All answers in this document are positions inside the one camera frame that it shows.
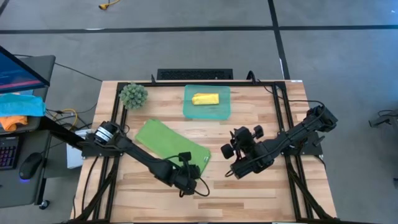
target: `keyboard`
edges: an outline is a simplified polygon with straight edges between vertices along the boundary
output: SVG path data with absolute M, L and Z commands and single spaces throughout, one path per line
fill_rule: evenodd
M 232 69 L 158 69 L 157 80 L 232 80 Z
M 0 138 L 0 170 L 15 169 L 19 155 L 19 137 Z

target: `green towel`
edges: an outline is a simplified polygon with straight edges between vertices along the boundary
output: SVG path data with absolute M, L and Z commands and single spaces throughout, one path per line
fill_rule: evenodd
M 163 159 L 176 156 L 181 152 L 191 152 L 192 159 L 189 164 L 197 165 L 200 168 L 200 173 L 205 170 L 210 160 L 209 149 L 177 134 L 156 119 L 147 120 L 136 135 L 136 139 Z M 183 166 L 183 163 L 177 157 L 170 159 L 170 161 Z

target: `computer monitor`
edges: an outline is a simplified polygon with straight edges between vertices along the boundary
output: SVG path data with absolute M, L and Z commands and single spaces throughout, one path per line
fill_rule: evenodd
M 12 93 L 50 86 L 33 69 L 0 46 L 0 93 Z

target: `gray carpet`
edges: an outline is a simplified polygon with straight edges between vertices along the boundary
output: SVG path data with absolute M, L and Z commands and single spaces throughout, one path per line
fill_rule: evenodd
M 266 0 L 124 0 L 100 11 L 102 1 L 10 0 L 0 29 L 85 29 L 174 26 L 269 26 Z M 398 24 L 397 1 L 275 0 L 282 26 Z M 371 129 L 379 110 L 398 108 L 396 30 L 283 31 L 291 79 L 303 80 L 309 99 L 323 101 L 339 119 L 322 146 L 337 214 L 344 220 L 396 223 L 398 152 L 390 126 Z M 57 62 L 102 80 L 145 80 L 158 68 L 232 68 L 281 79 L 272 31 L 140 34 L 13 34 L 0 44 L 15 54 L 54 54 Z M 86 110 L 100 83 L 55 67 L 51 109 Z M 82 118 L 90 122 L 94 111 Z M 67 220 L 78 170 L 49 179 L 47 210 L 0 209 L 1 223 Z

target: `orange cloth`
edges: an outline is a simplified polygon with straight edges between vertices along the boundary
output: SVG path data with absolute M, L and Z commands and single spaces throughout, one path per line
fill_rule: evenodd
M 15 131 L 17 123 L 27 124 L 27 116 L 7 116 L 0 118 L 2 128 L 6 131 Z

